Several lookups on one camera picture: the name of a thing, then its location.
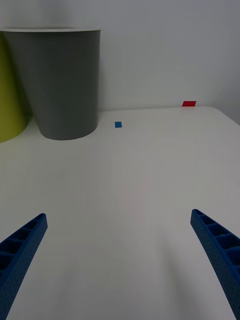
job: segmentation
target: blue plastic gripper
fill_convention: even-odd
[[[44,213],[0,243],[0,320],[5,320],[48,228]]]
[[[240,320],[240,239],[199,210],[191,225],[218,277],[237,320]]]

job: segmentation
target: gray trash can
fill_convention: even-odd
[[[71,140],[98,125],[99,29],[2,29],[43,136]]]

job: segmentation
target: red square marker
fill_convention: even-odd
[[[183,107],[195,107],[196,101],[183,101]]]

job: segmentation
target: white tabletop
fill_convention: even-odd
[[[216,109],[103,112],[71,141],[31,120],[0,144],[0,241],[48,230],[7,319],[234,320],[190,218],[240,236],[239,206],[240,126]]]

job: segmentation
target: white wall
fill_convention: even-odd
[[[239,12],[239,0],[0,0],[0,25],[101,27],[102,110],[196,100],[240,124]]]

